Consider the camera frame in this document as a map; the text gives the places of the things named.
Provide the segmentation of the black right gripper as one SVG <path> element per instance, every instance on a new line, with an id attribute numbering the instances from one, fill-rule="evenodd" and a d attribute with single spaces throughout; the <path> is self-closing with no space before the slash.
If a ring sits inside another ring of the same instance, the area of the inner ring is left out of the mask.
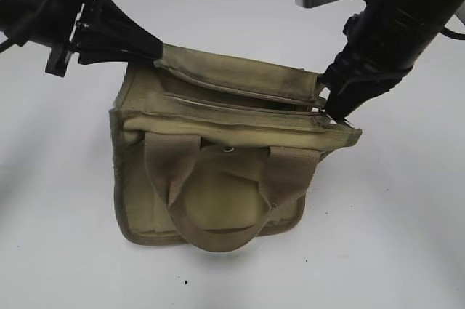
<path id="1" fill-rule="evenodd" d="M 330 90 L 325 112 L 336 122 L 344 120 L 366 101 L 367 85 L 374 87 L 386 80 L 398 81 L 413 68 L 391 65 L 388 53 L 382 48 L 365 46 L 369 39 L 358 39 L 363 27 L 362 14 L 348 19 L 343 29 L 347 43 L 320 76 L 320 83 Z"/>

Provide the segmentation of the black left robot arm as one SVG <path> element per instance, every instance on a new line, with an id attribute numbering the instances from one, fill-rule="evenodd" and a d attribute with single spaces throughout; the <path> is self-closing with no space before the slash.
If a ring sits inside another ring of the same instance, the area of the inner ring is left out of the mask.
<path id="1" fill-rule="evenodd" d="M 163 55 L 160 39 L 112 0 L 1 0 L 1 50 L 29 41 L 48 47 L 45 71 L 63 77 L 72 54 L 82 65 L 151 63 Z"/>

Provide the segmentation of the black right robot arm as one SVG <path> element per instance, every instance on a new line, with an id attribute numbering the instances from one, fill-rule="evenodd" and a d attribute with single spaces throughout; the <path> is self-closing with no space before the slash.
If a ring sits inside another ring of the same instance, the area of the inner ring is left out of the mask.
<path id="1" fill-rule="evenodd" d="M 320 78 L 335 121 L 399 84 L 464 0 L 364 1 L 344 28 L 346 46 Z"/>

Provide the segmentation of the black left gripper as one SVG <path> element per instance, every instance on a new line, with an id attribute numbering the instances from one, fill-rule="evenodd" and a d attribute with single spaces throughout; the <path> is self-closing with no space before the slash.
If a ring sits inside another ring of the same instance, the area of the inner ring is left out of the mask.
<path id="1" fill-rule="evenodd" d="M 51 0 L 44 25 L 45 42 L 50 48 L 45 72 L 54 76 L 66 74 L 75 53 L 82 65 L 151 63 L 163 56 L 163 42 L 135 23 L 112 0 Z"/>

